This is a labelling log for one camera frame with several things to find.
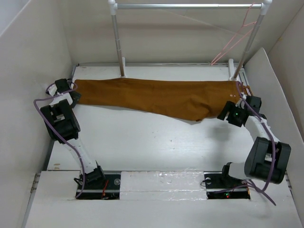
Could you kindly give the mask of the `brown trousers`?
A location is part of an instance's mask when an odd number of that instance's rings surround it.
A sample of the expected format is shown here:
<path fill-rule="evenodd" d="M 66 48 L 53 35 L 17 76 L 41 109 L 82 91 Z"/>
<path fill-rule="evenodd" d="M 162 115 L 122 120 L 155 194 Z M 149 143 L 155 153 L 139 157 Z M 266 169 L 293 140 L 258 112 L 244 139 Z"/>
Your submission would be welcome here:
<path fill-rule="evenodd" d="M 134 78 L 77 79 L 82 105 L 116 106 L 200 122 L 217 117 L 227 101 L 237 103 L 235 81 L 159 81 Z"/>

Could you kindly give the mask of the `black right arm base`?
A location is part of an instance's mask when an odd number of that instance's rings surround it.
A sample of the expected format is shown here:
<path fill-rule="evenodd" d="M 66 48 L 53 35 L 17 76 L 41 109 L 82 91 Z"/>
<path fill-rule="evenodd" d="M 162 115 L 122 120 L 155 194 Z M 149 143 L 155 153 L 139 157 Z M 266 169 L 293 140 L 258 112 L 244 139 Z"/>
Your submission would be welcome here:
<path fill-rule="evenodd" d="M 251 199 L 248 187 L 241 179 L 228 175 L 229 166 L 226 164 L 221 171 L 205 171 L 200 183 L 206 190 L 208 200 Z"/>

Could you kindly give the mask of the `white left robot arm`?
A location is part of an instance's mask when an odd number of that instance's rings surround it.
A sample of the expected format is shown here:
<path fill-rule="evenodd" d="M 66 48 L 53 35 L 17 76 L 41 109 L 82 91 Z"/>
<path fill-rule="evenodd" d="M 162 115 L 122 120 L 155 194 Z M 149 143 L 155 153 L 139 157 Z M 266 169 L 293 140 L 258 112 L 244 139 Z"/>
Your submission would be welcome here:
<path fill-rule="evenodd" d="M 105 185 L 106 177 L 100 165 L 90 158 L 79 138 L 80 125 L 73 108 L 80 100 L 81 94 L 71 89 L 67 79 L 56 80 L 46 91 L 53 101 L 41 108 L 50 137 L 65 145 L 82 169 L 82 175 L 95 188 Z"/>

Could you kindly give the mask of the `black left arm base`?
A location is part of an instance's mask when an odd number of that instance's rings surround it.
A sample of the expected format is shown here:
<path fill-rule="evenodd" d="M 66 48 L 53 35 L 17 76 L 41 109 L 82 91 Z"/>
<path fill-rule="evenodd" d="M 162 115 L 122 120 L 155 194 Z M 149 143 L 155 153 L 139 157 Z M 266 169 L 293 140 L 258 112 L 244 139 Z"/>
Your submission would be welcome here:
<path fill-rule="evenodd" d="M 77 200 L 117 200 L 120 198 L 121 171 L 93 171 L 74 178 L 77 184 L 75 198 Z"/>

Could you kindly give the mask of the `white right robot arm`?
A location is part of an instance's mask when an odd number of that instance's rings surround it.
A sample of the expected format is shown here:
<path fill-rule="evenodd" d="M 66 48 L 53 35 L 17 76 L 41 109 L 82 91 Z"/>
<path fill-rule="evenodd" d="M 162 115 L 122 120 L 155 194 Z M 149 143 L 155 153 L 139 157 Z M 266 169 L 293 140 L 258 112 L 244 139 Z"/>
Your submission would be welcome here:
<path fill-rule="evenodd" d="M 261 98 L 244 95 L 237 103 L 227 101 L 218 115 L 220 120 L 245 127 L 254 142 L 245 162 L 224 165 L 219 181 L 225 187 L 231 187 L 237 179 L 256 179 L 274 184 L 283 181 L 291 147 L 272 133 L 266 116 L 259 112 L 261 104 Z"/>

